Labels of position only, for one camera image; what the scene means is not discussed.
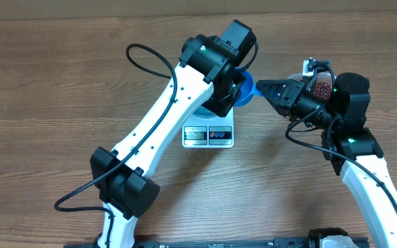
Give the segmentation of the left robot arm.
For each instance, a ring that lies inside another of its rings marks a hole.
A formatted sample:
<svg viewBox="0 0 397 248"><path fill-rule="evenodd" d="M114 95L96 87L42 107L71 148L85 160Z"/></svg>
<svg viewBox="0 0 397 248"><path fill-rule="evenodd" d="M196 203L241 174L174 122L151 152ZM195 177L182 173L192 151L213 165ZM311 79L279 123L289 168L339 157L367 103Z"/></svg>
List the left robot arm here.
<svg viewBox="0 0 397 248"><path fill-rule="evenodd" d="M132 247L134 229L160 187L150 178L167 146L197 109L225 117L241 97L241 61L257 48L252 29L234 20L221 37L188 39L162 95L111 151L98 147L90 158L94 185L105 212L95 247Z"/></svg>

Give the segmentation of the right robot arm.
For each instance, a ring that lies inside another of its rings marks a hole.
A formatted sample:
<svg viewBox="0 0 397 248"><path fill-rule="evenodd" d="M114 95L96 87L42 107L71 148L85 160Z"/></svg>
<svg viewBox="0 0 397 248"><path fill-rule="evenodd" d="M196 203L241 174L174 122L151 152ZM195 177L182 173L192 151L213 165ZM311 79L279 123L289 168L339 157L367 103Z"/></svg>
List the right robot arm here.
<svg viewBox="0 0 397 248"><path fill-rule="evenodd" d="M329 80L260 80L269 104L290 124L285 136L316 149L342 178L365 219L376 247L397 247L397 191L382 148L365 127L369 80L346 72Z"/></svg>

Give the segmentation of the blue plastic measuring scoop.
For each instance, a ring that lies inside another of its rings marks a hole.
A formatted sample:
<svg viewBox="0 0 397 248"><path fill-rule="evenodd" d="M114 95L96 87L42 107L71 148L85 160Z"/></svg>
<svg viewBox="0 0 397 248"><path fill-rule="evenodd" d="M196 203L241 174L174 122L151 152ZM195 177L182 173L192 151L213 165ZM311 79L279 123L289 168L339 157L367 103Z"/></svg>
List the blue plastic measuring scoop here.
<svg viewBox="0 0 397 248"><path fill-rule="evenodd" d="M247 70L244 71L242 75L244 76L244 81L240 87L241 95L235 102L234 107L247 105L255 95L264 97L264 94L256 87L254 77Z"/></svg>

